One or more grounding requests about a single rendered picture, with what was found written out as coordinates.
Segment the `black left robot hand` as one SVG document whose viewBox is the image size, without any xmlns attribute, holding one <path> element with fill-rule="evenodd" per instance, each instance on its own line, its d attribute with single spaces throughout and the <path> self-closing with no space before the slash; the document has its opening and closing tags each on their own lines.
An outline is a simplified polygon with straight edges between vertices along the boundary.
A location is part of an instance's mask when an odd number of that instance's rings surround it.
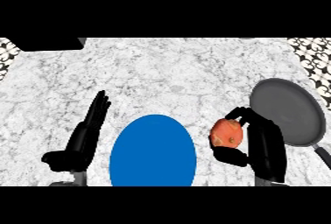
<svg viewBox="0 0 331 224">
<path fill-rule="evenodd" d="M 66 148 L 47 152 L 41 161 L 53 172 L 84 172 L 91 163 L 99 142 L 99 130 L 105 122 L 111 101 L 100 90 L 87 110 L 86 119 L 78 123 Z"/>
</svg>

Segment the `dark grey frying pan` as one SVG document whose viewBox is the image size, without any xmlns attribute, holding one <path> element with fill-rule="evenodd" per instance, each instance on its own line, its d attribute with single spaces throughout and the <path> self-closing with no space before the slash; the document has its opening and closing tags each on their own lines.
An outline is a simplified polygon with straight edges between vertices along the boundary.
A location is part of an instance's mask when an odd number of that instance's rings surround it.
<svg viewBox="0 0 331 224">
<path fill-rule="evenodd" d="M 250 108 L 279 126 L 284 143 L 297 147 L 312 146 L 331 169 L 331 154 L 318 145 L 326 133 L 325 113 L 307 91 L 289 80 L 261 80 L 253 88 Z"/>
</svg>

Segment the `blue plate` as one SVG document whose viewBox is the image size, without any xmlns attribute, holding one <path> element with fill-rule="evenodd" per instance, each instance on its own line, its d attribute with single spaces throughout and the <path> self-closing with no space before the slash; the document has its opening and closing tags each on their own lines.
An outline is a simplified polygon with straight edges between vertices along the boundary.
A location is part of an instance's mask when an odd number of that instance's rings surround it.
<svg viewBox="0 0 331 224">
<path fill-rule="evenodd" d="M 145 115 L 120 132 L 109 155 L 114 186 L 190 186 L 196 170 L 192 137 L 165 115 Z"/>
</svg>

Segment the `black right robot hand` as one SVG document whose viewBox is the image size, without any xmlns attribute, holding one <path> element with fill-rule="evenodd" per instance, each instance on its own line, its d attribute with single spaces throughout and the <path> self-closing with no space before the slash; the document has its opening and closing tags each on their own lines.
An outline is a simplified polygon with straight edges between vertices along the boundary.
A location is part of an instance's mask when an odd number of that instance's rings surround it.
<svg viewBox="0 0 331 224">
<path fill-rule="evenodd" d="M 242 126 L 242 142 L 236 148 L 210 147 L 214 158 L 226 164 L 251 166 L 254 176 L 275 183 L 285 182 L 285 140 L 272 120 L 263 118 L 250 108 L 236 107 L 224 119 L 236 120 Z"/>
</svg>

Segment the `black appliance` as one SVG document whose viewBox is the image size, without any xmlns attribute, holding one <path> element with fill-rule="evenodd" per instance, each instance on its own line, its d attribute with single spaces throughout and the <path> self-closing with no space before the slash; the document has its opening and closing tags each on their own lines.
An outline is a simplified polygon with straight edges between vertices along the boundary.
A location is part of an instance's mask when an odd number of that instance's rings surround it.
<svg viewBox="0 0 331 224">
<path fill-rule="evenodd" d="M 84 48 L 86 38 L 9 38 L 25 52 L 69 51 Z"/>
</svg>

